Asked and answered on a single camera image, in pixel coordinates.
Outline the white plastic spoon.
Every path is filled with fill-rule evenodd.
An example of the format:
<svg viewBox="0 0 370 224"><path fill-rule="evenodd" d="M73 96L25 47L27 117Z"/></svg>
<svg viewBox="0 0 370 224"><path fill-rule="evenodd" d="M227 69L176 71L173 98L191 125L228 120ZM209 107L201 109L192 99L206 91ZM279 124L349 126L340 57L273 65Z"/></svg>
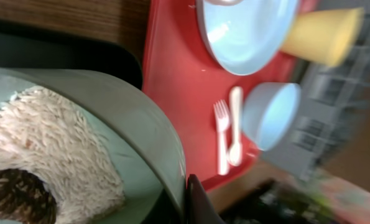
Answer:
<svg viewBox="0 0 370 224"><path fill-rule="evenodd" d="M232 121L232 143L229 147L229 163L238 166L241 163L242 143L241 143L241 112L243 105L243 89L235 86L229 94L229 107Z"/></svg>

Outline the light blue plate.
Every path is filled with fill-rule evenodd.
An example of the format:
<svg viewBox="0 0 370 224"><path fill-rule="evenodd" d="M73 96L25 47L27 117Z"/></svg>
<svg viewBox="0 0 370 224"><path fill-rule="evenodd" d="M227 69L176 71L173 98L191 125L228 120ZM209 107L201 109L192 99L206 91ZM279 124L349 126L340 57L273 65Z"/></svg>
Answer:
<svg viewBox="0 0 370 224"><path fill-rule="evenodd" d="M299 0L244 0L232 6L197 0L200 35L213 59L233 75L265 67L279 51Z"/></svg>

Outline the green bowl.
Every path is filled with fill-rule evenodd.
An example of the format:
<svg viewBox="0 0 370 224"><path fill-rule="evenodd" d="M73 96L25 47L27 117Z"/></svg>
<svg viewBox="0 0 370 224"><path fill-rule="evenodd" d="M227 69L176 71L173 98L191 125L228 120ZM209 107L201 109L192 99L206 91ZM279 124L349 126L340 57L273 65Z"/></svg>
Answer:
<svg viewBox="0 0 370 224"><path fill-rule="evenodd" d="M185 222L182 143L148 96L120 78L91 70L0 68L0 103L36 85L76 103L108 140L127 204L105 223Z"/></svg>

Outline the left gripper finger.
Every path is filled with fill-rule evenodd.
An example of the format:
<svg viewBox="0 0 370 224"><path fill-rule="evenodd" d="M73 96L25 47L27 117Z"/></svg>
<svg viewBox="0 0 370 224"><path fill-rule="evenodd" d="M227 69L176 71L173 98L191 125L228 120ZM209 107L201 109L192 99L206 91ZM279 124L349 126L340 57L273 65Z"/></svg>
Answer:
<svg viewBox="0 0 370 224"><path fill-rule="evenodd" d="M187 223L225 224L195 174L190 174L187 180Z"/></svg>

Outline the light blue bowl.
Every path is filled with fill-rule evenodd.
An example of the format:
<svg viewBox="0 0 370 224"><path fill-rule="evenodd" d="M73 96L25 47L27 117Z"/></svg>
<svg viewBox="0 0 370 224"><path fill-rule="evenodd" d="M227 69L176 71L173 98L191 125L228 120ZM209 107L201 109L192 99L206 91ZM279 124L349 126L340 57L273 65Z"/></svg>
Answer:
<svg viewBox="0 0 370 224"><path fill-rule="evenodd" d="M242 131L258 149L268 151L284 137L293 123L301 99L296 83L261 83L246 97Z"/></svg>

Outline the brown food chunk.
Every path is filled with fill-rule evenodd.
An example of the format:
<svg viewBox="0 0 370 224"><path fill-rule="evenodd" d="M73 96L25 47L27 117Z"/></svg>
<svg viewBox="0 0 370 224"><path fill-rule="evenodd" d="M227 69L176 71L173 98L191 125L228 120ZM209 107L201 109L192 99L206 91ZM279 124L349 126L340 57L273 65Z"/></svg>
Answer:
<svg viewBox="0 0 370 224"><path fill-rule="evenodd" d="M0 170L0 220L54 224L57 203L44 183L25 170Z"/></svg>

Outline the yellow plastic cup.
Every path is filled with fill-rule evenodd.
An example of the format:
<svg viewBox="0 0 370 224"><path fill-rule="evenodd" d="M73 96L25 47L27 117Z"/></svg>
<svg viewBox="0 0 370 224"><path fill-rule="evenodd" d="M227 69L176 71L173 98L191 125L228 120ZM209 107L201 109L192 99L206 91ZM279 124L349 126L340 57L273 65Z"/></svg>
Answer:
<svg viewBox="0 0 370 224"><path fill-rule="evenodd" d="M364 9L332 9L297 16L280 50L328 67L339 66L361 30Z"/></svg>

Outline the white rice pile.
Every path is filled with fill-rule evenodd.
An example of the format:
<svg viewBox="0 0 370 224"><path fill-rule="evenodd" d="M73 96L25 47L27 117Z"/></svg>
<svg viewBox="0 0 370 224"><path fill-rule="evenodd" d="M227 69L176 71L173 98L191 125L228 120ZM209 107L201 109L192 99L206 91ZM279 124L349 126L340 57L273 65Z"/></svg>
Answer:
<svg viewBox="0 0 370 224"><path fill-rule="evenodd" d="M125 204L100 135L76 104L34 86L0 107L0 170L36 175L57 202L57 223L89 223Z"/></svg>

